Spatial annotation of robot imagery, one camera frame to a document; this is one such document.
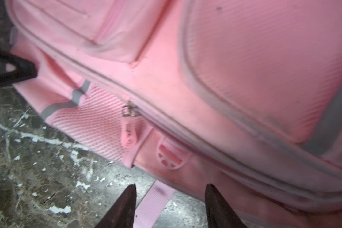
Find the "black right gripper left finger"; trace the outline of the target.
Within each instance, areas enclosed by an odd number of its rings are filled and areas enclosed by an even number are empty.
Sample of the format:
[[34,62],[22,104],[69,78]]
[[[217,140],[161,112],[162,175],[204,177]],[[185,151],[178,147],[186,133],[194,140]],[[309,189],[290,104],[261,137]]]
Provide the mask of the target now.
[[95,228],[132,228],[135,220],[136,185],[128,185]]

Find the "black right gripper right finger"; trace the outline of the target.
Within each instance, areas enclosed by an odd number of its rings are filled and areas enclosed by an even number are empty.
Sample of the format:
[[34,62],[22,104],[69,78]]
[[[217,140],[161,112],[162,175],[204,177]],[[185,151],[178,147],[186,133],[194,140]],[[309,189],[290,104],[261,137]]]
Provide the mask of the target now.
[[207,184],[205,206],[209,228],[247,228],[213,184]]

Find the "pink student backpack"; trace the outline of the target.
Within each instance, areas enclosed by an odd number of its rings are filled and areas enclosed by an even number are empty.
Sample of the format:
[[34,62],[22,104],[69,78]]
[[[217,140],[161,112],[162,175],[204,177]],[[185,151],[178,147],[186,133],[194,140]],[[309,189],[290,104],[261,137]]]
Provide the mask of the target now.
[[6,1],[46,123],[243,219],[342,228],[342,1]]

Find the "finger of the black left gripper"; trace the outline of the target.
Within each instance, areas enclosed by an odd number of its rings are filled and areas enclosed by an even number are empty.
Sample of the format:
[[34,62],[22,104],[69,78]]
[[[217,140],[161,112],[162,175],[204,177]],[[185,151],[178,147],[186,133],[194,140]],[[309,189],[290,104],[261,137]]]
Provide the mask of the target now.
[[36,78],[38,73],[33,62],[0,50],[0,63],[5,67],[0,73],[0,88]]

